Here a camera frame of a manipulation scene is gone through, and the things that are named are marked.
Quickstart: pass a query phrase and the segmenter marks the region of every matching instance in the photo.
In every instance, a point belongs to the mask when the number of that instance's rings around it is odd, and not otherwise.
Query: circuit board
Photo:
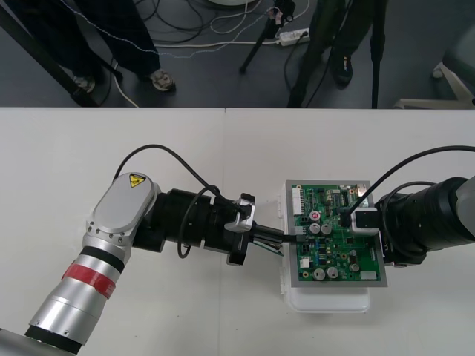
[[[340,226],[341,212],[365,191],[361,184],[292,185],[295,233],[304,235],[296,244],[299,281],[381,281],[375,237]]]

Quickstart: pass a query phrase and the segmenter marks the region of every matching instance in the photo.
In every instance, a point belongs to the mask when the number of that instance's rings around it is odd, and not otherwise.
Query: white table
[[[473,113],[461,111],[1,109],[0,327],[26,330],[80,251],[85,217],[139,145],[173,148],[229,198],[256,195],[256,220],[278,227],[286,179],[374,182],[426,148],[475,145],[474,129]],[[424,160],[375,199],[401,182],[474,175],[473,154]],[[158,151],[125,169],[164,191],[200,188]],[[474,256],[469,245],[387,268],[390,287],[371,290],[368,313],[319,316],[290,311],[279,295],[280,260],[254,246],[242,267],[197,248],[180,260],[173,243],[162,254],[133,251],[80,355],[472,355]]]

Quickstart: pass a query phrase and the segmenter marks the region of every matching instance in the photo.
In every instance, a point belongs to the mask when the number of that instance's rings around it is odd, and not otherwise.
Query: power strip
[[[299,43],[308,42],[310,40],[310,37],[308,34],[309,33],[308,28],[280,33],[279,41],[281,43],[281,46],[286,47],[286,46],[294,45],[295,43],[297,43],[298,39],[300,38],[300,36],[302,36],[303,33],[307,33],[307,34],[299,41]]]

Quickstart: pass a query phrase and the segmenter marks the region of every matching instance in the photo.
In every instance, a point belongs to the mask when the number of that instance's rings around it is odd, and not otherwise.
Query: white cable
[[[270,41],[270,42],[263,42],[263,45],[278,45],[281,41]],[[208,44],[155,44],[156,48],[206,48],[206,47],[216,47],[221,45],[255,45],[256,42],[218,42],[218,43],[208,43]]]
[[[117,65],[118,65],[118,64],[119,64],[119,63],[116,63],[116,65],[114,65],[114,69],[117,69]],[[126,95],[124,94],[124,92],[123,92],[122,89],[120,88],[120,85],[119,85],[119,82],[117,81],[117,77],[116,77],[116,76],[114,76],[114,81],[116,82],[116,87],[117,87],[117,89],[119,90],[120,95],[122,95],[122,96],[124,97],[124,99],[127,100],[128,102],[130,102],[134,107],[138,108],[139,105],[137,105],[137,104],[134,102],[134,100],[132,100],[131,98],[129,98],[128,96],[126,96]]]
[[[246,20],[246,16],[248,13],[252,13],[254,12],[255,9],[258,8],[258,6],[261,4],[262,0],[259,0],[258,3],[254,6],[254,8],[250,11],[247,10],[247,7],[249,5],[249,2],[251,0],[246,0],[246,6],[244,7],[244,12],[243,13],[236,13],[234,15],[227,15],[227,16],[219,16],[219,17],[216,17],[214,19],[212,19],[212,21],[209,23],[209,28],[211,31],[213,31],[214,33],[217,33],[218,35],[227,35],[228,33],[231,33],[231,32],[234,32],[236,31],[243,23],[244,23],[244,20]],[[234,17],[238,17],[238,16],[242,16],[243,18],[240,20],[239,24],[237,24],[236,26],[234,26],[231,30],[227,30],[227,31],[218,31],[218,30],[215,30],[213,28],[213,22],[217,21],[217,20],[221,20],[221,19],[232,19]]]
[[[127,42],[129,43],[130,45],[134,46],[136,49],[138,49],[139,51],[141,52],[146,52],[146,53],[153,53],[153,54],[156,54],[157,56],[170,56],[172,58],[175,58],[175,59],[190,59],[190,58],[193,58],[195,55],[199,54],[199,53],[214,53],[214,52],[218,52],[219,50],[222,50],[224,47],[228,46],[230,43],[234,42],[238,37],[239,35],[244,32],[245,30],[247,30],[248,28],[250,28],[251,26],[254,26],[255,24],[258,23],[258,21],[260,19],[262,19],[264,16],[266,16],[268,14],[268,12],[272,9],[276,9],[278,11],[280,11],[280,9],[278,7],[270,7],[269,9],[266,10],[265,13],[263,13],[262,15],[260,15],[258,18],[256,18],[256,20],[253,21],[253,23],[251,24],[248,24],[247,26],[245,26],[244,28],[241,29],[241,31],[239,31],[237,33],[237,35],[229,42],[223,44],[222,46],[214,49],[214,50],[197,50],[196,52],[193,52],[192,54],[190,54],[189,56],[175,56],[174,54],[172,53],[158,53],[157,51],[153,51],[153,50],[144,50],[143,48],[140,48],[139,46],[137,46],[135,43],[133,43],[132,41],[129,41],[128,39],[122,39],[120,37],[117,37],[117,36],[114,36],[114,35],[111,35],[109,32],[107,32],[106,30],[103,30],[101,27],[97,26],[96,24],[92,23],[91,21],[89,21],[89,19],[84,16],[82,13],[80,13],[79,11],[76,11],[74,10],[71,6],[69,6],[68,4],[66,4],[65,0],[61,0],[61,3],[63,3],[64,6],[66,6],[67,9],[69,9],[69,11],[71,11],[72,13],[75,13],[76,15],[78,16],[81,16],[87,23],[89,23],[92,27],[95,27],[98,31],[102,32],[102,33],[105,33],[107,36],[113,38],[113,39],[117,39],[119,41],[123,41],[123,42]],[[122,93],[122,95],[128,99],[130,102],[132,102],[125,94]]]

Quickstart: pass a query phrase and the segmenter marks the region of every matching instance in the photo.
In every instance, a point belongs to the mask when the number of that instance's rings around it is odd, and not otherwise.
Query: tripod leg
[[[239,73],[244,74],[246,72],[247,66],[249,65],[249,63],[251,63],[251,61],[254,58],[255,54],[258,52],[259,48],[261,47],[262,43],[264,42],[264,39],[266,39],[267,31],[269,30],[269,28],[272,25],[273,21],[274,20],[267,19],[264,31],[262,31],[261,35],[259,36],[258,41],[254,45],[254,47],[251,49],[251,52],[247,56],[247,58],[244,61],[243,65],[240,66]]]
[[[304,55],[304,62],[298,74],[297,82],[295,82],[290,92],[288,108],[299,108],[302,105],[305,95],[307,94],[307,85],[313,69],[318,66],[321,61],[321,53],[324,51],[325,34],[330,30],[332,21],[335,17],[335,10],[338,5],[337,1],[326,1],[320,20],[318,21],[315,33],[310,36],[309,46]]]
[[[378,108],[379,94],[379,69],[383,58],[384,43],[384,23],[386,19],[387,0],[374,1],[373,35],[371,36],[371,61],[373,61],[373,92],[371,94],[371,108]]]
[[[0,27],[30,54],[71,96],[79,106],[96,108],[97,103],[58,66],[50,55],[0,5]]]

